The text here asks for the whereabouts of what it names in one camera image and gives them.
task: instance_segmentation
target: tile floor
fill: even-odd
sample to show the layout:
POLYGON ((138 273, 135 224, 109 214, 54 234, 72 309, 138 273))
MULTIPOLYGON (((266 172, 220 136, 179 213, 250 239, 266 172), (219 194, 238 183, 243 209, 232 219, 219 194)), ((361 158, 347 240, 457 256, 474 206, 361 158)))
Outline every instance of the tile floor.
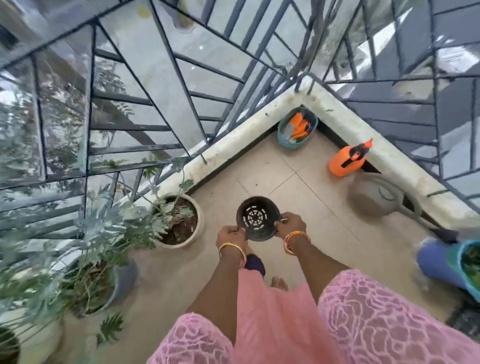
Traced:
MULTIPOLYGON (((428 232, 400 214, 377 220, 356 215, 346 202, 353 176, 337 179, 326 170, 328 159, 337 151, 319 132, 297 151, 280 147, 272 134, 196 191, 193 197, 206 218, 202 237, 184 250, 135 253, 141 279, 120 307, 125 324, 119 342, 100 350, 104 361, 146 361, 210 278, 218 261, 218 230, 235 224, 237 207, 253 195, 268 196, 281 212, 300 214, 312 242, 326 254, 445 321, 457 303, 458 291, 441 283, 424 291, 414 279, 418 274, 415 251, 428 232)), ((250 245, 265 264, 267 282, 273 275, 284 277, 291 287, 304 281, 296 258, 283 251, 278 238, 250 245)), ((79 324, 70 321, 68 330, 79 330, 79 324)), ((70 337, 63 352, 69 350, 70 337)))

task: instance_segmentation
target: bracelet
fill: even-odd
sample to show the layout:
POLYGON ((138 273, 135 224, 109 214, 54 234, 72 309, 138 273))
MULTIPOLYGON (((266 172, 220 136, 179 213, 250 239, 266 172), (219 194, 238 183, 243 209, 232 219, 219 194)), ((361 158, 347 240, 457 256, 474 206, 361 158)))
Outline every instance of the bracelet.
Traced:
POLYGON ((243 268, 245 266, 245 263, 247 262, 247 256, 245 255, 245 253, 243 252, 243 250, 238 246, 238 245, 235 245, 235 244, 232 244, 232 243, 223 243, 222 245, 220 245, 220 247, 218 248, 218 255, 220 255, 220 258, 222 257, 222 248, 226 247, 226 246, 234 246, 236 247, 238 250, 240 250, 241 252, 241 256, 242 256, 242 263, 240 264, 240 268, 243 268))
POLYGON ((283 245, 283 248, 285 249, 285 252, 287 254, 295 255, 295 253, 292 251, 292 248, 290 248, 290 245, 288 243, 290 241, 290 238, 292 236, 295 236, 295 235, 302 235, 305 238, 307 238, 307 240, 310 244, 312 243, 312 241, 310 240, 310 237, 305 232, 303 232, 303 231, 293 231, 293 232, 291 232, 290 234, 287 235, 287 237, 285 238, 285 243, 283 245))

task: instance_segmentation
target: hand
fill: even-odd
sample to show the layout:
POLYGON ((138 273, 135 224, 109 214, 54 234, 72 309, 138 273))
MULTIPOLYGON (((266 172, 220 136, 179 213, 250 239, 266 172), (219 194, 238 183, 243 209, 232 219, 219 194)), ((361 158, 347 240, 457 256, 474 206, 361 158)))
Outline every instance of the hand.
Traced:
POLYGON ((277 221, 275 223, 277 229, 277 233, 275 234, 275 236, 285 239, 290 233, 294 231, 302 231, 305 233, 307 232, 307 224, 303 222, 300 215, 295 215, 291 212, 285 212, 282 214, 282 219, 284 218, 286 218, 287 221, 277 221))
MULTIPOLYGON (((222 244, 225 243, 232 243, 245 252, 248 245, 247 238, 245 237, 245 229, 239 229, 238 226, 222 227, 216 236, 216 247, 220 248, 222 244)), ((222 248, 222 256, 224 255, 237 255, 242 258, 240 251, 234 246, 222 248)))

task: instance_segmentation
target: pink lace sleeve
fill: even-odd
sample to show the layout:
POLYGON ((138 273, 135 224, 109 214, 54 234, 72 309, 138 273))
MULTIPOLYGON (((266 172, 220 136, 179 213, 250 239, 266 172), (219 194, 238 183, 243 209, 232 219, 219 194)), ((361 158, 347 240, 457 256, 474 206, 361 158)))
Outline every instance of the pink lace sleeve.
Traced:
POLYGON ((230 364, 233 345, 209 320, 184 314, 173 325, 147 364, 230 364))
POLYGON ((479 362, 479 344, 358 270, 330 282, 318 312, 351 364, 479 362))

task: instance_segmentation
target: orange bangle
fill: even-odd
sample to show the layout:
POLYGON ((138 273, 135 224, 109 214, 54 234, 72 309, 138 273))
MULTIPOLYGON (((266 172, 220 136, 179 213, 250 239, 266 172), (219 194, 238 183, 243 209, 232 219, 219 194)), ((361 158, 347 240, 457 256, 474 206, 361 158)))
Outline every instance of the orange bangle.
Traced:
POLYGON ((243 268, 245 266, 245 263, 247 263, 247 256, 245 255, 245 253, 243 252, 243 250, 238 246, 238 245, 235 245, 235 244, 232 244, 232 243, 223 243, 222 245, 220 245, 220 247, 218 248, 218 255, 220 255, 220 258, 222 257, 222 248, 225 248, 226 246, 234 246, 236 247, 238 250, 240 250, 241 252, 241 256, 242 256, 242 263, 240 264, 240 268, 243 268))
POLYGON ((287 235, 287 237, 285 238, 285 243, 283 245, 283 248, 285 249, 285 252, 287 254, 290 254, 290 255, 295 255, 295 253, 292 251, 292 248, 290 248, 290 245, 289 245, 289 240, 292 236, 295 236, 295 235, 302 235, 304 236, 305 238, 307 238, 308 242, 311 244, 312 241, 310 240, 310 237, 303 231, 293 231, 291 232, 290 234, 287 235))

